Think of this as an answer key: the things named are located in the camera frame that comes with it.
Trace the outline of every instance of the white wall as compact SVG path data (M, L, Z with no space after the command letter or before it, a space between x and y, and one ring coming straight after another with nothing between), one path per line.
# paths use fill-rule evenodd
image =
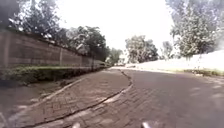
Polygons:
M136 65L138 68L146 69L216 69L224 71L224 50L215 51L209 54L194 55L191 59L171 59L168 61L159 60Z

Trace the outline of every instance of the brick wall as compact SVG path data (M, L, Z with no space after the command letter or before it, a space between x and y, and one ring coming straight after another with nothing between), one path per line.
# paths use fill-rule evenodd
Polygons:
M0 68L38 65L91 67L92 59L19 32L0 28Z

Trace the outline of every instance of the curb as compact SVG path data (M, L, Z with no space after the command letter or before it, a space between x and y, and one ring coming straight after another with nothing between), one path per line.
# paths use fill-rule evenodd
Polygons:
M39 125L35 125L35 126L31 126L32 128L35 127L35 128L54 128L54 127L60 127L61 125L65 124L66 123L66 120L69 120L69 118L72 118L72 117L79 117L79 115L82 115L82 113L85 113L86 111L91 111L92 108L94 107L97 107L99 105L102 105L102 104L108 104L110 102L114 102L117 100L117 98L119 98L122 94L128 92L132 86L133 86L133 81L131 79L130 76L128 76L127 74L125 74L123 71L121 70L118 70L120 71L129 81L129 84L128 84L128 87L127 88L124 88L122 90L120 90L119 92L111 95L111 96L108 96L106 99L104 99L103 101L95 104L95 105L92 105L92 106L89 106L85 109L82 109L82 110L79 110L79 111L76 111L74 113L71 113L67 116L64 116L60 119L56 119L56 120L53 120L53 121L50 121L50 122L44 122L42 124L39 124Z
M94 105L92 105L92 106L88 106L88 107L86 107L86 108L84 108L84 109L77 110L77 111L75 111L75 112L73 112L73 113L70 113L70 114L67 114L67 115L65 115L65 116L63 116L63 117L61 117L61 118L56 118L56 119L54 119L54 120L50 120L50 121L47 121L47 122L41 122L41 123L34 124L34 125L24 126L24 127L22 127L22 128L33 128L33 127L37 127L37 126L41 126L41 125L45 125L45 124L50 124L50 123L53 123L53 122L57 122L57 121L66 119L66 118L68 118L68 117L70 117L70 116L73 116L73 115L76 115L76 114L78 114L78 113L80 113L80 112L83 112L83 111L86 111L86 110L88 110L88 109L94 108L94 107L96 107L96 106L98 106L98 105L100 105L100 104L105 103L105 102L108 101L109 99L112 99L112 98L114 98L114 97L117 97L118 95L121 95L122 93L127 92L127 91L130 90L130 88L132 87L131 77L129 77L127 74L125 74L125 73L124 73L123 71L121 71L121 70L118 70L118 71L121 72L121 74L124 75L125 78L128 79L129 84L128 84L128 87L127 87L127 88L123 88L123 89L120 90L119 92L116 92L116 93L114 93L114 94L108 96L108 97L105 98L104 100L102 100L102 101L100 101L100 102L98 102L98 103L96 103L96 104L94 104ZM54 92L53 94L51 94L51 95L47 96L46 98L44 98L43 100L41 100L40 102L35 103L35 104L29 106L27 109L25 109L25 110L23 110L23 111L21 111L21 112L15 114L15 115L11 116L11 117L9 118L8 121L9 121L9 122L13 122L14 120L18 119L19 116L24 115L27 111L30 111L30 110L32 110L32 108L34 108L34 107L36 107L36 106L42 104L43 102L46 102L46 101L50 100L50 99L53 98L54 96L56 96L56 95L58 95L58 94L64 92L64 91L67 90L68 88L72 87L72 86L75 85L75 84L80 83L81 81L83 81L83 80L86 79L86 78L87 78L87 77L85 77L85 78L81 78L81 79L75 81L74 83L71 83L71 84L65 86L64 88L62 88L62 89L60 89L60 90Z
M80 83L80 82L83 81L84 79L86 79L86 78L81 78L81 79L79 79L79 80L77 80L77 81L75 81L75 82L73 82L73 83L71 83L71 84L69 84L69 85L63 87L62 89L60 89L60 90L58 90L58 91L56 91L56 92L50 94L49 96L45 97L45 98L42 99L41 101L39 101L39 102L37 102L37 103L35 103L35 104L29 106L29 107L26 108L25 110L20 111L20 112L16 113L15 115L9 117L8 121L9 121L9 122L10 122L10 121L14 121L14 120L17 119L19 116L21 116L21 115L23 115L24 113L26 113L27 111L30 111L30 110L32 110L34 107L36 107L36 106L38 106L38 105L40 105L40 104L42 104L42 103L44 103L44 102L50 100L51 98L53 98L54 96L58 95L59 93L62 93L62 92L64 92L64 91L66 91L68 88L72 87L73 85Z

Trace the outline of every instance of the foliage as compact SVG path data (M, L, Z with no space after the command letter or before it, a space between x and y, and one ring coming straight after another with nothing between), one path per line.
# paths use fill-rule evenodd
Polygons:
M214 51L222 21L222 0L166 0L173 9L173 37L179 35L180 54L191 57Z
M163 58L164 59L170 59L172 58L172 51L173 51L173 46L170 44L169 41L164 41L163 42L163 48L161 49Z
M2 75L0 77L3 77L7 80L14 80L25 83L36 83L40 81L55 81L70 78L91 71L91 68L22 67L2 71Z
M5 27L14 26L13 19L20 12L20 5L27 0L0 0L0 24Z
M152 40L145 40L145 36L133 36L126 40L129 52L129 62L142 63L158 59L157 49Z
M100 33L98 27L78 27L72 28L67 33L70 41L67 46L73 50L84 49L83 54L105 61L109 55L106 47L106 39Z
M107 62L111 65L118 63L121 54L122 54L122 51L119 49L115 49L115 48L110 49L110 54L108 56Z
M21 28L26 33L32 33L38 37L53 40L57 38L59 31L59 17L56 15L55 0L40 0L36 3L32 0L30 9L21 17Z

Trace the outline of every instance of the wall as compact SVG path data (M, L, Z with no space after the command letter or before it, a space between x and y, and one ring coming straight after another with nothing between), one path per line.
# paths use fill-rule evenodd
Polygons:
M0 28L0 68L39 65L91 67L92 59L20 32Z
M215 51L209 54L194 55L190 59L170 59L168 61L159 60L137 64L144 69L165 69L165 70L185 70L185 69L211 69L224 71L224 50Z

